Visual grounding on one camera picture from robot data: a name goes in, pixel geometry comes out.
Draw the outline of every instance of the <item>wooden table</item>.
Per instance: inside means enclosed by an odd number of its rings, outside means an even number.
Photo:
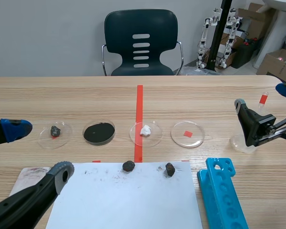
[[[243,98],[256,108],[263,91],[269,92],[266,108],[286,118],[286,99],[275,91],[280,83],[272,76],[157,76],[157,77],[0,77],[0,118],[26,119],[33,131],[22,140],[0,145],[0,201],[6,198],[21,169],[71,162],[124,162],[132,160],[134,143],[129,130],[135,122],[136,86],[143,84],[143,118],[163,128],[163,139],[143,149],[143,161],[190,160],[204,228],[208,228],[196,173],[208,157],[232,159],[234,186],[251,229],[286,229],[286,140],[260,146],[254,154],[235,151],[229,138],[237,116],[234,100]],[[92,146],[82,136],[91,120],[109,119],[115,138],[105,146]],[[177,145],[170,129],[181,120],[192,120],[205,129],[204,143],[188,149]],[[48,121],[66,121],[73,138],[54,150],[37,140]],[[44,229],[48,210],[36,228]]]

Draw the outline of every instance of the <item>floor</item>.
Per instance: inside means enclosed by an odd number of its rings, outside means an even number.
[[[255,69],[253,67],[253,61],[254,59],[252,59],[251,61],[249,61],[248,63],[246,63],[245,65],[241,66],[240,68],[236,69],[236,68],[232,68],[227,67],[226,69],[216,69],[216,71],[218,73],[221,73],[222,75],[256,75],[256,71],[257,69]]]

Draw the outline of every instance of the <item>black chair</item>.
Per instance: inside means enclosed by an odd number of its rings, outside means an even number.
[[[107,15],[105,19],[108,52],[122,56],[123,62],[111,75],[174,75],[160,62],[160,54],[171,50],[178,43],[181,50],[181,67],[184,57],[181,42],[177,41],[178,22],[169,10],[121,10]]]

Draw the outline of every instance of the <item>black stone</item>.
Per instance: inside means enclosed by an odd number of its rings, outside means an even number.
[[[175,168],[174,166],[171,164],[171,163],[167,163],[165,165],[165,168],[166,168],[166,172],[167,172],[167,175],[169,175],[170,177],[172,177],[175,173]]]
[[[126,161],[123,164],[123,170],[126,171],[126,172],[133,171],[134,167],[135,167],[135,164],[134,164],[133,161]]]
[[[52,126],[51,127],[51,135],[53,136],[53,137],[58,137],[59,135],[61,135],[61,130],[60,130],[60,128],[58,128],[58,127],[56,127],[56,126]]]

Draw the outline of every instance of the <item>white substance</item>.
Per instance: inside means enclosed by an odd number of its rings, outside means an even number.
[[[140,135],[143,135],[145,137],[151,135],[151,128],[148,125],[143,126]]]

